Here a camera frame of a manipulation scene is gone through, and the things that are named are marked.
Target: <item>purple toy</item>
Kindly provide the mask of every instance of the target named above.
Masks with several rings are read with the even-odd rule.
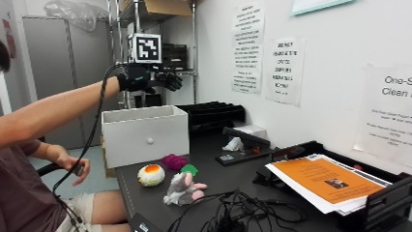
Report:
[[[189,162],[184,157],[169,154],[162,157],[162,163],[165,164],[168,169],[178,171]]]

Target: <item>orange folder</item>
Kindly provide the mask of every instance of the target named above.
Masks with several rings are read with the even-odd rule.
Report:
[[[272,165],[329,203],[366,196],[384,187],[326,159],[293,159]]]

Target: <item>shorts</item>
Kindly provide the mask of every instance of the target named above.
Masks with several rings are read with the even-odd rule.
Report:
[[[101,225],[92,225],[93,193],[82,193],[74,198],[64,200],[64,202],[84,222],[77,224],[78,231],[84,232],[88,230],[89,232],[101,232]],[[69,216],[65,216],[65,219],[56,232],[77,232],[76,227],[69,221]]]

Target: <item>paper sign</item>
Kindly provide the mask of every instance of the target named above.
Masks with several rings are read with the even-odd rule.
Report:
[[[304,39],[281,39],[272,43],[266,97],[276,102],[300,104],[304,48]]]
[[[236,71],[232,79],[232,89],[256,94],[260,92],[260,72]]]
[[[366,68],[354,149],[412,166],[412,66]]]
[[[236,8],[232,27],[232,90],[260,93],[264,9],[249,3]]]

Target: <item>white cardboard box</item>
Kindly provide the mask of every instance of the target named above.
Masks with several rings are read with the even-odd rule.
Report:
[[[176,106],[101,112],[108,168],[189,154],[188,114]]]
[[[246,125],[242,127],[233,128],[234,130],[238,130],[241,132],[245,132],[248,134],[252,134],[262,139],[266,139],[266,130],[257,127],[256,125]]]

